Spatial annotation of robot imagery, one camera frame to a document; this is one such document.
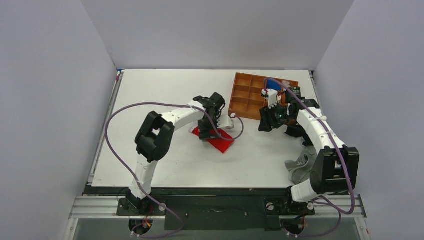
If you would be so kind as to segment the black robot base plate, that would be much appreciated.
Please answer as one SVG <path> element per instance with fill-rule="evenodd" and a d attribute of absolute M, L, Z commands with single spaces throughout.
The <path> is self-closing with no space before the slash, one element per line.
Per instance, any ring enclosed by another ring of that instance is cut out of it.
<path fill-rule="evenodd" d="M 283 188 L 160 188 L 151 196 L 136 200 L 128 187 L 93 187 L 83 191 L 90 197 L 113 197 L 113 216 L 128 217 L 129 228 L 137 233 L 151 229 L 163 220 L 167 231 L 250 230 L 300 233 L 305 218 L 318 216 L 329 204 L 316 199 L 298 203 Z"/>

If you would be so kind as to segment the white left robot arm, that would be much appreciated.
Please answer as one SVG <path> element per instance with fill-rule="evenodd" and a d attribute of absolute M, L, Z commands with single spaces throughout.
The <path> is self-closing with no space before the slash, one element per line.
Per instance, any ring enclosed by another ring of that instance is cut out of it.
<path fill-rule="evenodd" d="M 174 132 L 186 125 L 197 122 L 198 137 L 201 141 L 218 138 L 218 129 L 225 99 L 215 92 L 210 97 L 196 96 L 187 107 L 157 113 L 151 111 L 145 118 L 136 137 L 136 151 L 145 157 L 137 161 L 135 175 L 130 186 L 134 196 L 129 208 L 136 215 L 143 215 L 149 209 L 147 194 L 151 193 L 152 180 L 159 160 L 169 152 Z"/>

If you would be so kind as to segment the red underwear white trim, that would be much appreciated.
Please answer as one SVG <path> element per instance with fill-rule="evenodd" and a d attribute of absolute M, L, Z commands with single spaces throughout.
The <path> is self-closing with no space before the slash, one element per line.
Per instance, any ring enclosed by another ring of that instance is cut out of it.
<path fill-rule="evenodd" d="M 224 138 L 232 139 L 232 136 L 229 135 L 226 131 L 222 129 L 218 129 L 218 132 Z M 234 140 L 231 140 L 231 141 L 223 140 L 222 138 L 219 138 L 219 137 L 213 138 L 213 139 L 207 139 L 206 141 L 222 154 L 224 154 L 235 142 Z"/>

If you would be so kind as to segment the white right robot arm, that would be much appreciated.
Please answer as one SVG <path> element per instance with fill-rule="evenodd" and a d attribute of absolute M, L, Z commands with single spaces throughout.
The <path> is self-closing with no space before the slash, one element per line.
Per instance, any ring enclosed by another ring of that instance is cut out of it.
<path fill-rule="evenodd" d="M 360 153 L 348 147 L 329 126 L 318 102 L 301 96 L 299 87 L 286 88 L 287 105 L 279 104 L 280 94 L 263 89 L 261 96 L 267 105 L 260 112 L 260 132 L 271 132 L 286 126 L 286 134 L 303 138 L 306 149 L 297 162 L 288 161 L 293 186 L 290 195 L 282 199 L 283 209 L 296 213 L 302 203 L 320 196 L 348 191 L 353 193 L 358 173 Z"/>

